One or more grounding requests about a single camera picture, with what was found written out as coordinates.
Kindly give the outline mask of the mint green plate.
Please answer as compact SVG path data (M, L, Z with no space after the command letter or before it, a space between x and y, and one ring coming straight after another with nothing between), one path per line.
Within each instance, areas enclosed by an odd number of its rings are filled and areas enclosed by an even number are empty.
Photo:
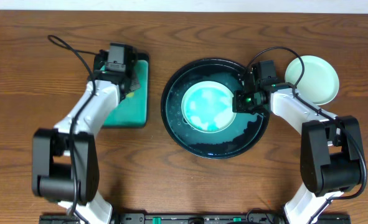
M222 131L236 117L232 109L233 97L232 91L221 83L196 83L185 92L181 101L184 121L202 133Z
M304 75L297 85L300 97L315 105L331 102L339 91L339 77L331 64L322 58L301 56L304 63Z

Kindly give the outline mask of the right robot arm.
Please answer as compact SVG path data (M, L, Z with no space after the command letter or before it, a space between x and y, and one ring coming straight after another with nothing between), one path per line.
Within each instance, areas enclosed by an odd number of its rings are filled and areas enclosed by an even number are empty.
M284 206L287 223L314 223L332 201L363 193L367 168L357 119L323 110L274 73L245 72L239 80L243 88L234 93L234 112L273 113L301 135L303 183Z

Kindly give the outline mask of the mint green plate top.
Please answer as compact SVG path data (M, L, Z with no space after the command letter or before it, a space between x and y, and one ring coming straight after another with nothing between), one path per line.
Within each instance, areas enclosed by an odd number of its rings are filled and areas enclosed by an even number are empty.
M315 105L331 102L339 91L339 77L331 64L322 58L301 56L304 63L304 75L297 85L300 97Z

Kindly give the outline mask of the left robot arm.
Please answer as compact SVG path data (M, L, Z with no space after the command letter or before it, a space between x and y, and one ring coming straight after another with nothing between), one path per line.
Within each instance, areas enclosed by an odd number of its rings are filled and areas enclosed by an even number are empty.
M98 192L95 138L122 101L126 87L147 94L149 56L140 53L130 75L110 70L95 57L97 77L73 110L52 129L38 129L32 139L32 191L55 200L66 215L42 215L40 223L111 222L113 207Z

